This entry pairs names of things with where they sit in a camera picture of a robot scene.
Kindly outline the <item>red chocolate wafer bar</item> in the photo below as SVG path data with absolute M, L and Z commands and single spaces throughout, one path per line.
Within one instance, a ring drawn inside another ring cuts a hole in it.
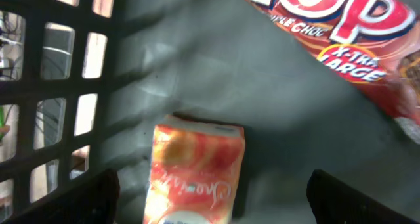
M 401 0 L 247 0 L 419 141 L 419 14 Z

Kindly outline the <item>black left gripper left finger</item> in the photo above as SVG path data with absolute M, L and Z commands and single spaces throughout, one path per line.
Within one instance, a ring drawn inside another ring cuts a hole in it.
M 77 178 L 75 182 L 73 187 L 38 200 L 4 223 L 113 224 L 120 194 L 117 172 L 107 169 L 88 180 Z

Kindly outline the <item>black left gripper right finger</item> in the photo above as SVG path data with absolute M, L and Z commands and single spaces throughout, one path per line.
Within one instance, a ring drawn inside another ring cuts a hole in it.
M 317 224 L 418 224 L 320 169 L 312 172 L 306 197 Z

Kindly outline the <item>orange small carton box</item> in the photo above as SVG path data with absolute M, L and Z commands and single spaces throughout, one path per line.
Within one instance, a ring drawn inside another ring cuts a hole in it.
M 154 128 L 145 224 L 228 224 L 244 129 L 168 115 Z

